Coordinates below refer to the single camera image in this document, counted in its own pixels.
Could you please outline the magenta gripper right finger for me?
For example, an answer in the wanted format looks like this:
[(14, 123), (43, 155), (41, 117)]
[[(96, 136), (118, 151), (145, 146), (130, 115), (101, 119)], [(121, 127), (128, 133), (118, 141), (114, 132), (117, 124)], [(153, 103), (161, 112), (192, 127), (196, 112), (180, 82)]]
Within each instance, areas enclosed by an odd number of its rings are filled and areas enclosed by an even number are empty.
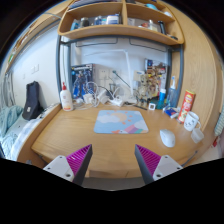
[(135, 157), (145, 184), (150, 184), (182, 169), (182, 166), (169, 155), (159, 156), (138, 144), (135, 145)]

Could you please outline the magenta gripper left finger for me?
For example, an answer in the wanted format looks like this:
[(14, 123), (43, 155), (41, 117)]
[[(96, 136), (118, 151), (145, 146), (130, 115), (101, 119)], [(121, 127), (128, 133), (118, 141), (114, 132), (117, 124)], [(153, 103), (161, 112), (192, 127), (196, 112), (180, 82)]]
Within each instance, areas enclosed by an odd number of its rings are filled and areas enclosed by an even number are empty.
[(92, 154), (92, 145), (87, 145), (68, 156), (57, 156), (44, 170), (81, 186)]

